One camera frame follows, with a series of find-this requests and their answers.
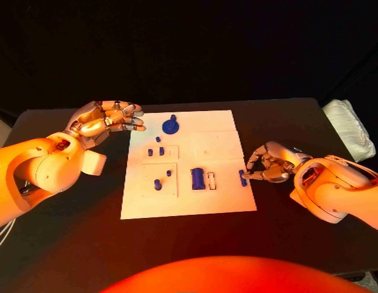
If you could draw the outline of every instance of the white paper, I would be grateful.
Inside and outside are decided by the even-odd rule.
[[[161,124],[171,114],[180,128],[167,135]],[[230,110],[150,113],[142,120],[145,131],[132,131],[129,136],[121,219],[255,211],[249,183],[240,186],[243,154]],[[158,147],[164,148],[163,156]],[[203,169],[204,190],[191,190],[193,168]],[[216,190],[209,190],[209,172]],[[154,179],[161,190],[154,189]]]

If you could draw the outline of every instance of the table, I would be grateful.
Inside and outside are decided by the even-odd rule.
[[[310,98],[144,106],[145,112],[227,109],[245,159],[269,140],[314,157],[350,159]],[[6,145],[60,131],[72,113],[26,111]],[[315,218],[288,198],[291,180],[252,181],[255,212],[119,220],[128,139],[128,132],[114,133],[95,147],[108,157],[102,175],[82,174],[17,218],[0,247],[0,292],[96,292],[160,264],[212,255],[264,256],[328,273],[378,270],[378,231],[350,215],[336,225]]]

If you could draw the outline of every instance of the paper sheet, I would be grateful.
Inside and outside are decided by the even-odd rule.
[[[167,135],[161,124],[171,114],[180,128]],[[230,110],[150,113],[142,120],[145,131],[132,131],[129,136],[121,219],[255,211],[249,183],[240,186],[243,154]],[[163,156],[158,147],[164,148]],[[203,169],[204,190],[191,190],[193,168]],[[209,172],[216,190],[209,190]],[[161,182],[160,190],[154,179]]]

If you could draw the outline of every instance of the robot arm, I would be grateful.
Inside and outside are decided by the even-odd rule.
[[[75,183],[80,172],[99,175],[105,156],[88,149],[109,132],[145,129],[138,105],[89,102],[78,109],[62,132],[0,148],[0,226]],[[17,189],[14,179],[30,185]]]
[[[265,170],[251,172],[259,158]],[[362,169],[372,179],[349,165]],[[378,229],[378,174],[363,166],[336,156],[314,159],[300,150],[268,142],[253,151],[246,169],[245,179],[264,179],[274,183],[284,182],[294,174],[289,197],[315,217],[337,223],[351,214]]]

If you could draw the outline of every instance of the blue shape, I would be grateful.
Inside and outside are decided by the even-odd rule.
[[[154,179],[153,183],[154,183],[154,189],[160,190],[161,189],[160,180]]]
[[[161,131],[166,134],[174,134],[177,132],[178,129],[178,125],[177,125],[177,118],[174,115],[170,116],[170,119],[167,121],[163,122],[161,124]]]
[[[202,168],[191,169],[191,189],[193,190],[204,189],[203,169]]]
[[[248,185],[246,180],[240,177],[240,175],[243,174],[243,171],[239,170],[239,181],[240,181],[240,186],[245,187]]]

